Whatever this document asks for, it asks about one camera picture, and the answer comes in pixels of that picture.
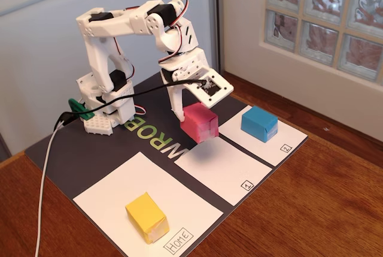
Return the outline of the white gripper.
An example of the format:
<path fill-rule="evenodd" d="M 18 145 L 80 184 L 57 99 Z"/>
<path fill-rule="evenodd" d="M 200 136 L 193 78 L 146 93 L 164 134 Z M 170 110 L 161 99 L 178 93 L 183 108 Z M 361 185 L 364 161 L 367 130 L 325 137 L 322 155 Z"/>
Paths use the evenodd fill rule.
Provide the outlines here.
<path fill-rule="evenodd" d="M 207 59 L 204 50 L 199 47 L 173 56 L 159 63 L 163 84 L 174 83 L 181 80 L 203 80 L 207 73 Z M 206 85 L 206 81 L 199 81 L 199 86 Z M 185 121 L 183 110 L 183 85 L 167 87 L 171 109 L 180 122 Z"/>

